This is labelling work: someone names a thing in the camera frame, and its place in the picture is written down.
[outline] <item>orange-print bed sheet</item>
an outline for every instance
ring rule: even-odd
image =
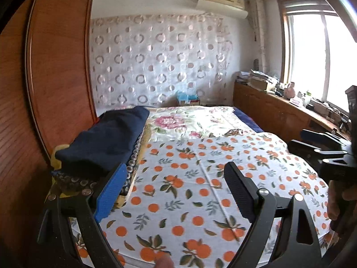
[[[100,223],[125,267],[153,267],[163,253],[171,254],[175,267],[229,264],[250,227],[223,178],[229,161],[275,195],[301,193],[324,253],[331,239],[327,185],[277,136],[253,133],[147,146],[131,198]],[[275,219],[261,264],[269,260],[279,223]],[[79,250],[83,262],[93,266],[83,244]]]

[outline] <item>dark blue mattress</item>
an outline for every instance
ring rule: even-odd
[[[240,109],[234,108],[234,114],[245,124],[251,127],[256,133],[264,132],[257,124],[253,121],[252,118],[243,113]]]

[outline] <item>bed sheet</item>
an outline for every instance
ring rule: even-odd
[[[229,161],[276,196],[301,193],[324,253],[331,240],[326,183],[289,154],[279,137],[253,133],[149,143],[131,198],[100,223],[118,260],[125,267],[153,267],[154,259],[169,252],[175,267],[226,267],[250,227],[223,177]],[[270,257],[279,224],[275,219],[261,265]],[[79,244],[83,262],[92,266]]]
[[[254,132],[234,115],[232,107],[185,106],[148,109],[150,115],[146,124],[151,129],[151,142],[219,137],[231,129],[241,129],[244,134]]]

